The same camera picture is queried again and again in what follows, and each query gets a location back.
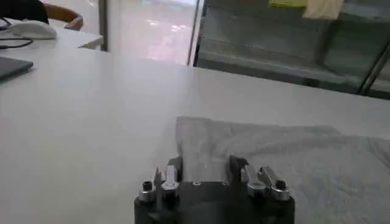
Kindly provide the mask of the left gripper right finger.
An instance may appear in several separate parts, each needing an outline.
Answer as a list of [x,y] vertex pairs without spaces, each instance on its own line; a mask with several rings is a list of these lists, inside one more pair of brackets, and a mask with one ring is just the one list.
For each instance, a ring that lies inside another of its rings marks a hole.
[[280,179],[269,166],[256,169],[247,159],[230,155],[229,171],[231,182],[243,183],[251,197],[262,196],[277,201],[290,199],[286,181]]

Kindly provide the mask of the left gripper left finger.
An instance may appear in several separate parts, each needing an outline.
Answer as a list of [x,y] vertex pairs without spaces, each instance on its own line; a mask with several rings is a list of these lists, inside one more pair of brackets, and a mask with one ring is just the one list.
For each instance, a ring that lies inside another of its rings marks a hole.
[[165,167],[165,177],[156,168],[152,180],[142,182],[138,201],[157,208],[173,209],[179,199],[180,182],[182,181],[183,159],[181,156],[171,158]]

